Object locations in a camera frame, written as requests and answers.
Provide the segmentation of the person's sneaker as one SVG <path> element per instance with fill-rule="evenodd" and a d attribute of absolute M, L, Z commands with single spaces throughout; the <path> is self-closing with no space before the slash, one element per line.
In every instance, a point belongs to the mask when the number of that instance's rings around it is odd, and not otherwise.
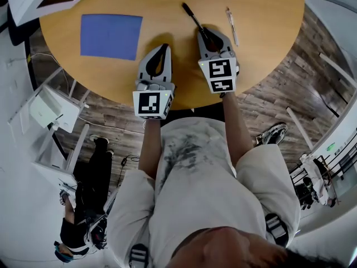
<path fill-rule="evenodd" d="M 255 138 L 256 146 L 269 144 L 278 145 L 283 141 L 287 131 L 287 124 L 284 122 L 278 122 Z"/>

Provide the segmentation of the round wooden table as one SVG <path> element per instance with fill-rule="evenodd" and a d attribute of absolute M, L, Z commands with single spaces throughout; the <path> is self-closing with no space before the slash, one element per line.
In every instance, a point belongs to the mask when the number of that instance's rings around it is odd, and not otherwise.
<path fill-rule="evenodd" d="M 240 72 L 237 93 L 266 78 L 286 57 L 299 33 L 305 0 L 81 0 L 73 8 L 40 19 L 42 34 L 64 70 L 92 92 L 132 105 L 139 61 L 153 48 L 168 43 L 176 85 L 173 109 L 215 103 L 198 66 L 196 25 L 182 8 L 186 3 L 204 26 L 227 36 L 232 12 L 239 46 L 233 46 Z M 134 61 L 80 55 L 81 17 L 114 14 L 143 18 Z"/>

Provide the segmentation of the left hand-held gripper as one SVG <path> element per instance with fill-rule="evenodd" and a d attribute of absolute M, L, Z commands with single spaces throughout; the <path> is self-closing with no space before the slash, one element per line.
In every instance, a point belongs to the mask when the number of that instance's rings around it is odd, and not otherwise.
<path fill-rule="evenodd" d="M 172 78 L 169 44 L 156 47 L 141 60 L 138 78 L 133 92 L 135 116 L 143 119 L 166 119 L 176 89 L 174 83 L 168 83 Z"/>

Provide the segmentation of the black marker pen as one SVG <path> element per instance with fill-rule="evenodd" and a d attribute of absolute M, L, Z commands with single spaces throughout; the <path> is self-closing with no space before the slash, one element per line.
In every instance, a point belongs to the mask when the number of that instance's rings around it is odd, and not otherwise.
<path fill-rule="evenodd" d="M 216 52 L 217 47 L 215 46 L 214 42 L 212 39 L 208 36 L 208 32 L 206 28 L 202 27 L 200 22 L 197 20 L 196 16 L 194 15 L 193 11 L 190 9 L 190 7 L 186 3 L 182 3 L 182 7 L 185 10 L 185 12 L 193 19 L 194 23 L 198 27 L 199 33 L 202 36 L 203 42 L 206 46 L 206 48 L 211 51 L 211 52 Z"/>

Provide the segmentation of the person's left forearm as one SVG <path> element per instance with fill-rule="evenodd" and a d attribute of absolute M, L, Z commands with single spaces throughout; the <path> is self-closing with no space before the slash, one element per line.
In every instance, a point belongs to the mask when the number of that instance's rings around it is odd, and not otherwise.
<path fill-rule="evenodd" d="M 155 179 L 161 153 L 161 123 L 159 120 L 149 119 L 146 121 L 144 129 L 138 169 L 144 171 L 150 178 Z"/>

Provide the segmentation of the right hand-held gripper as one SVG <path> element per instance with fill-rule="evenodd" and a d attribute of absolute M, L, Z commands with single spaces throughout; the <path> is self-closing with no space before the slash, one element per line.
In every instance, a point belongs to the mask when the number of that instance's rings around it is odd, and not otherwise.
<path fill-rule="evenodd" d="M 201 60 L 198 65 L 212 93 L 236 90 L 239 64 L 231 40 L 218 30 L 207 28 L 206 37 L 197 33 Z"/>

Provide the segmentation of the person's right forearm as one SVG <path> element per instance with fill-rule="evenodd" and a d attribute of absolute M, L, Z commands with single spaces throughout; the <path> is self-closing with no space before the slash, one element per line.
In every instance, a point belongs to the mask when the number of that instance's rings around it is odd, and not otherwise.
<path fill-rule="evenodd" d="M 226 93 L 222 97 L 222 104 L 226 142 L 231 164 L 235 167 L 238 161 L 253 148 L 253 142 L 234 92 Z"/>

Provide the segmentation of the white work table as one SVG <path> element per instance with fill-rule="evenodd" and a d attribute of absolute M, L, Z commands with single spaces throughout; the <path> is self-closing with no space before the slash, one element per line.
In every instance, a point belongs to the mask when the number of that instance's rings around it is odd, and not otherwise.
<path fill-rule="evenodd" d="M 84 140 L 86 138 L 86 135 L 89 130 L 89 124 L 85 124 L 81 134 L 79 136 L 79 139 L 76 143 L 76 146 L 74 150 L 71 150 L 65 163 L 63 164 L 63 168 L 53 166 L 53 165 L 47 165 L 44 162 L 42 162 L 42 157 L 44 156 L 47 147 L 50 144 L 50 141 L 53 140 L 52 136 L 55 132 L 54 126 L 50 128 L 48 131 L 41 147 L 38 152 L 37 158 L 35 161 L 32 163 L 34 167 L 37 169 L 39 173 L 42 174 L 42 176 L 49 181 L 54 187 L 56 188 L 71 188 L 76 185 L 76 180 L 73 176 L 73 172 L 75 169 L 76 162 L 78 160 L 82 145 L 84 143 Z"/>

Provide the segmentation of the person's white shirt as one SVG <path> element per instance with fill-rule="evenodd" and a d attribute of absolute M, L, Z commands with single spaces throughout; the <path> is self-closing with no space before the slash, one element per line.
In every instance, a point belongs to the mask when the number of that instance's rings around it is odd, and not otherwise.
<path fill-rule="evenodd" d="M 266 231 L 269 213 L 286 224 L 291 243 L 300 203 L 277 145 L 255 147 L 233 167 L 221 121 L 177 119 L 161 138 L 156 178 L 128 171 L 108 217 L 108 245 L 121 268 L 129 268 L 138 243 L 148 248 L 150 266 L 165 268 L 187 236 L 206 228 L 233 227 L 275 243 Z"/>

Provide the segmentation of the blue notebook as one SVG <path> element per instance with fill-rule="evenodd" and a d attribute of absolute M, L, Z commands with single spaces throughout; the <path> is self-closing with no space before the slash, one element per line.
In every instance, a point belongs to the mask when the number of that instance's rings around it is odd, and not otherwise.
<path fill-rule="evenodd" d="M 142 20 L 130 15 L 82 15 L 80 55 L 134 61 Z"/>

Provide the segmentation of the black metal railing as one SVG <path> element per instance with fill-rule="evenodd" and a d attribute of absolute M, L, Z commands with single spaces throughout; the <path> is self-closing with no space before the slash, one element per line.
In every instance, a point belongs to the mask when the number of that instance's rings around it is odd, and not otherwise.
<path fill-rule="evenodd" d="M 319 156 L 317 160 L 329 197 L 339 202 L 344 193 L 357 185 L 357 142 L 346 146 L 332 159 Z M 310 209 L 313 203 L 320 202 L 313 189 L 312 177 L 302 164 L 298 164 L 290 171 L 290 177 L 303 210 Z"/>

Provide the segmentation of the person's black trousers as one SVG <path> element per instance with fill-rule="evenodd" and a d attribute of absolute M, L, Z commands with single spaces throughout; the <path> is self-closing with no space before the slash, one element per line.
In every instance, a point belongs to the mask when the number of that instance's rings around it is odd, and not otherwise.
<path fill-rule="evenodd" d="M 215 108 L 212 106 L 195 108 L 194 111 L 191 109 L 184 110 L 170 110 L 166 119 L 160 121 L 161 127 L 174 121 L 182 118 L 190 117 L 200 117 L 214 119 L 217 121 L 225 122 L 224 112 L 220 108 Z"/>

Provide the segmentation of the clear ballpoint pen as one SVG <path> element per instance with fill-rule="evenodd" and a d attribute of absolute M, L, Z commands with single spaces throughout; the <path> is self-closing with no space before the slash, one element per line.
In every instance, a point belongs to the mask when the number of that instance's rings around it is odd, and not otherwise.
<path fill-rule="evenodd" d="M 239 46 L 238 35 L 237 35 L 237 31 L 235 29 L 233 15 L 232 15 L 232 12 L 229 9 L 229 7 L 226 8 L 226 15 L 228 17 L 228 21 L 229 21 L 230 26 L 231 26 L 231 30 L 232 30 L 232 34 L 233 34 L 233 38 L 234 38 L 234 43 L 238 47 Z"/>

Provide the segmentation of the white metal bar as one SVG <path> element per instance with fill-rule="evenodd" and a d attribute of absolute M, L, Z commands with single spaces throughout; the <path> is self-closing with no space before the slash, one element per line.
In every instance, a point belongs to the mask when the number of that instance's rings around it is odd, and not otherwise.
<path fill-rule="evenodd" d="M 298 119 L 298 117 L 295 115 L 294 111 L 290 107 L 287 107 L 286 111 L 289 114 L 289 116 L 291 117 L 291 119 L 293 120 L 293 122 L 295 123 L 295 125 L 298 128 L 303 139 L 307 143 L 308 148 L 310 149 L 310 151 L 312 151 L 313 150 L 312 141 L 311 141 L 310 137 L 308 136 L 306 130 L 304 129 L 303 125 L 301 124 L 300 120 Z"/>

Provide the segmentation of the white flat box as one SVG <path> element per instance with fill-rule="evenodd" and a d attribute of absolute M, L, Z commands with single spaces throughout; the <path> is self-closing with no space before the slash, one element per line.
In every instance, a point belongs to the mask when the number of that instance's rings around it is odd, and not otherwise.
<path fill-rule="evenodd" d="M 30 104 L 30 115 L 42 127 L 47 127 L 61 114 L 61 104 L 48 92 L 41 91 Z"/>

